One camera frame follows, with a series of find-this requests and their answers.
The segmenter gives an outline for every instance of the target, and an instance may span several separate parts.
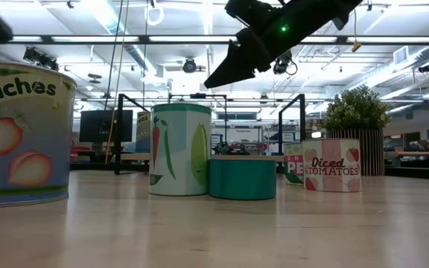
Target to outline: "can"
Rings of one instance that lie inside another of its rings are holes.
[[[190,196],[208,193],[212,110],[191,103],[152,107],[151,194]]]
[[[0,62],[0,206],[68,196],[75,88],[64,74]]]
[[[137,112],[135,152],[150,152],[150,112]]]
[[[284,144],[284,178],[289,185],[304,185],[304,159],[300,142]]]
[[[362,190],[360,143],[357,139],[327,138],[302,142],[304,186],[308,190]]]

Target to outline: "green led light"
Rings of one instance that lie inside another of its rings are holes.
[[[281,26],[281,32],[285,33],[285,32],[287,32],[287,30],[289,30],[289,25]]]

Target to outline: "potted plant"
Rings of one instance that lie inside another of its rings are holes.
[[[345,90],[328,105],[322,127],[327,138],[356,138],[360,141],[363,176],[384,175],[383,128],[390,122],[387,104],[368,89]]]

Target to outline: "striped pot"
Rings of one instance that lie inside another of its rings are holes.
[[[360,141],[362,176],[383,176],[384,131],[383,130],[329,130],[327,138],[356,138]]]

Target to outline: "computer screen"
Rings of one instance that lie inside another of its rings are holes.
[[[112,110],[106,111],[83,111],[80,113],[80,142],[105,142],[109,141]],[[132,141],[133,111],[122,111],[122,133],[121,141]],[[111,141],[115,140],[116,124],[112,130]]]

